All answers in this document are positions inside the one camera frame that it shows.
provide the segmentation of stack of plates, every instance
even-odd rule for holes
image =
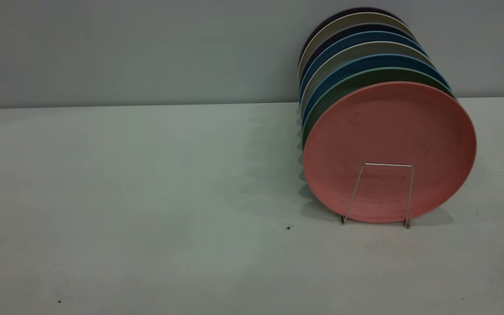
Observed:
[[[476,157],[476,133],[446,80],[394,14],[354,8],[309,36],[298,64],[304,175],[346,215],[364,163],[414,166],[410,217],[448,200]],[[410,168],[366,166],[349,218],[406,219]]]

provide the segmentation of beige plate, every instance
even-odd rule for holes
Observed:
[[[326,62],[324,62],[318,70],[316,70],[310,80],[308,80],[308,83],[302,92],[301,113],[304,110],[304,106],[306,106],[308,98],[310,98],[322,80],[327,78],[335,70],[341,68],[341,66],[344,66],[353,60],[374,54],[400,54],[411,56],[425,62],[429,66],[434,67],[427,56],[422,54],[420,51],[411,48],[408,45],[400,44],[399,42],[363,42],[362,44],[351,46],[326,60]]]
[[[408,34],[412,35],[413,38],[415,38],[410,28],[408,28],[406,24],[403,24],[402,22],[396,20],[391,16],[374,12],[360,12],[355,14],[349,14],[344,17],[338,18],[334,22],[324,26],[324,28],[322,28],[322,30],[316,33],[316,35],[312,38],[312,40],[308,42],[306,48],[304,49],[304,52],[302,53],[301,60],[298,64],[298,73],[300,74],[302,73],[302,71],[305,68],[306,62],[308,61],[310,56],[312,56],[312,53],[314,52],[314,50],[316,50],[316,47],[318,47],[320,44],[322,44],[324,41],[332,37],[332,35],[339,32],[340,30],[343,30],[344,28],[350,28],[351,26],[355,26],[357,24],[364,24],[364,23],[382,23],[395,26],[400,30],[408,32]]]

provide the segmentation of pink plate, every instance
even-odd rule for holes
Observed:
[[[414,166],[410,218],[447,201],[476,158],[476,132],[460,104],[414,82],[386,82],[348,94],[316,122],[304,147],[312,192],[346,215],[364,163]],[[411,168],[366,166],[349,218],[372,223],[406,219]]]

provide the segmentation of dark blue plate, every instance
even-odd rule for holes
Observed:
[[[324,28],[326,25],[334,22],[334,20],[337,20],[338,18],[342,18],[342,17],[344,17],[346,15],[360,13],[360,12],[374,12],[374,13],[380,13],[380,14],[388,15],[388,16],[391,16],[392,18],[395,18],[396,20],[398,20],[398,21],[400,21],[400,22],[402,22],[402,23],[405,24],[405,22],[402,21],[399,17],[395,16],[394,14],[392,14],[392,13],[386,11],[386,10],[382,10],[382,9],[379,9],[379,8],[359,7],[359,8],[351,8],[351,9],[348,9],[348,10],[343,10],[342,12],[334,14],[333,16],[330,16],[329,18],[327,18],[326,20],[324,20],[324,22],[320,23],[320,25],[318,25],[318,27],[316,27],[312,31],[312,33],[310,33],[310,36],[308,36],[308,39],[306,40],[306,42],[304,42],[304,45],[302,46],[302,50],[301,50],[300,56],[302,56],[302,53],[305,51],[306,45],[308,45],[308,42],[310,42],[312,40],[312,38],[316,35],[316,33],[320,32],[320,30],[322,30],[322,28]]]
[[[361,32],[371,32],[371,31],[380,31],[380,32],[390,32],[398,35],[405,36],[409,39],[411,39],[414,42],[417,42],[414,37],[412,37],[408,32],[404,30],[400,30],[396,26],[391,26],[388,24],[382,24],[382,23],[366,23],[366,24],[357,24],[355,26],[351,26],[350,28],[345,28],[344,30],[340,30],[339,32],[335,33],[332,35],[332,37],[328,38],[326,41],[324,41],[320,46],[316,47],[316,50],[310,55],[310,58],[306,60],[306,64],[304,64],[304,71],[301,73],[301,75],[304,74],[304,72],[308,69],[308,66],[316,59],[318,55],[320,55],[326,48],[330,47],[332,44],[337,42],[338,40],[342,38],[346,38],[350,35],[356,34],[356,33],[361,33]]]
[[[334,72],[332,72],[332,74],[325,78],[318,87],[316,87],[316,89],[312,93],[312,96],[310,96],[310,98],[306,102],[306,106],[304,107],[304,109],[302,109],[301,127],[304,127],[306,116],[308,116],[308,113],[312,109],[312,106],[316,103],[316,100],[322,97],[324,93],[332,88],[332,86],[358,72],[380,67],[401,67],[417,70],[435,78],[440,83],[444,84],[449,90],[451,90],[446,80],[444,80],[444,78],[437,72],[437,70],[416,58],[398,54],[378,54],[364,56],[363,58],[353,60],[345,66],[342,66],[341,68],[335,70]]]
[[[304,90],[308,80],[312,77],[312,75],[318,70],[318,68],[326,62],[326,60],[332,58],[338,52],[349,48],[351,46],[355,46],[356,44],[361,44],[363,42],[375,42],[378,40],[386,41],[386,42],[399,42],[400,44],[404,44],[410,46],[411,48],[417,49],[422,54],[427,55],[419,44],[412,41],[411,39],[398,35],[392,32],[384,32],[384,31],[369,31],[352,34],[348,37],[342,38],[337,42],[331,44],[328,48],[326,48],[320,55],[314,59],[314,61],[306,68],[304,72],[304,76],[301,77],[301,88]]]

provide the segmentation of metal wire stand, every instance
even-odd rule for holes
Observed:
[[[412,180],[409,182],[409,194],[408,194],[408,210],[406,211],[406,221],[404,221],[404,227],[406,229],[410,228],[410,203],[412,202],[412,188],[413,188],[413,174],[416,172],[416,168],[413,165],[408,164],[383,164],[383,163],[364,163],[360,168],[359,177],[357,178],[357,183],[355,184],[355,188],[353,189],[353,194],[351,195],[350,205],[347,207],[346,215],[340,215],[339,220],[342,225],[345,225],[347,222],[347,218],[350,215],[351,205],[354,203],[355,193],[357,192],[357,186],[359,186],[359,182],[361,181],[361,174],[363,174],[363,169],[366,165],[373,165],[377,167],[403,167],[403,168],[412,168]]]

